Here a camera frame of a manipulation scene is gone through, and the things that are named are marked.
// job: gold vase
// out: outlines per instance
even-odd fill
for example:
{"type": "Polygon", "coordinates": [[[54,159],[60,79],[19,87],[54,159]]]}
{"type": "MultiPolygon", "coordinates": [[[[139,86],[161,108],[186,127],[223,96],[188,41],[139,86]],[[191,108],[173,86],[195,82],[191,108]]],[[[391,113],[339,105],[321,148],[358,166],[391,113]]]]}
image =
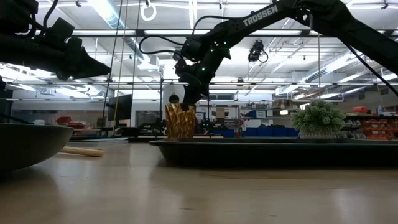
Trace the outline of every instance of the gold vase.
{"type": "Polygon", "coordinates": [[[171,103],[166,107],[168,138],[192,138],[195,127],[195,108],[181,103],[171,103]]]}

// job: wooden table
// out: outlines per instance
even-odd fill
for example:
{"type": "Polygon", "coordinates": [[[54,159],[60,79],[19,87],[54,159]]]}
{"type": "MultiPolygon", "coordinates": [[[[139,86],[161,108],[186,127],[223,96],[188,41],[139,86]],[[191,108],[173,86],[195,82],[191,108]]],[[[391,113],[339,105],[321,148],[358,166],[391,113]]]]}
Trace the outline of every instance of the wooden table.
{"type": "Polygon", "coordinates": [[[396,170],[200,170],[168,167],[148,144],[76,143],[0,175],[0,223],[396,224],[396,170]]]}

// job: black robotic arm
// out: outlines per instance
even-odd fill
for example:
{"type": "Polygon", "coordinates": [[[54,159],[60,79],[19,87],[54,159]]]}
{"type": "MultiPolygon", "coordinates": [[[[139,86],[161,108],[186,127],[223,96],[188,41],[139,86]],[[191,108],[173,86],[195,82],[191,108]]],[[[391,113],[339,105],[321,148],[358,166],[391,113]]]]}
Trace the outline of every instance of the black robotic arm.
{"type": "Polygon", "coordinates": [[[59,18],[52,27],[46,27],[46,19],[44,26],[37,23],[38,6],[36,0],[0,0],[0,62],[55,72],[61,80],[111,72],[87,54],[81,39],[71,37],[75,28],[67,21],[59,18]],[[36,28],[41,32],[33,37],[36,28]]]}
{"type": "Polygon", "coordinates": [[[246,17],[222,22],[205,35],[187,37],[181,54],[196,63],[187,65],[180,59],[175,66],[180,81],[188,83],[184,86],[184,103],[196,103],[201,95],[208,96],[208,85],[218,67],[224,58],[231,58],[231,47],[247,35],[286,17],[320,34],[337,37],[352,51],[350,46],[398,73],[398,44],[356,20],[340,0],[280,0],[246,17]]]}

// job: succulent plant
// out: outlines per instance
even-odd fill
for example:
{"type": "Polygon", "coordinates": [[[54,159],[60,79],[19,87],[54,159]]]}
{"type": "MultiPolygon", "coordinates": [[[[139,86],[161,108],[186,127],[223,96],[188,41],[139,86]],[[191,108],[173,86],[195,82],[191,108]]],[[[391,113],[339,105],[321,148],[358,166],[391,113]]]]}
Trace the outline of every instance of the succulent plant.
{"type": "Polygon", "coordinates": [[[345,115],[331,103],[312,101],[304,110],[293,113],[293,127],[305,132],[338,132],[344,126],[345,115]]]}

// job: window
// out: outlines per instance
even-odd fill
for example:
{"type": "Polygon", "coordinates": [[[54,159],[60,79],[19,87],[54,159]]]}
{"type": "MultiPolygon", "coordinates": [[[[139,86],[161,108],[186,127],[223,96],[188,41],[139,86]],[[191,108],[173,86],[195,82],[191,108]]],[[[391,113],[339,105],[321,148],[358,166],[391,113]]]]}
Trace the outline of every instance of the window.
{"type": "Polygon", "coordinates": [[[136,127],[144,123],[154,124],[160,119],[160,111],[136,111],[136,127]]]}
{"type": "Polygon", "coordinates": [[[388,95],[389,89],[388,88],[382,88],[380,89],[380,95],[388,95]]]}

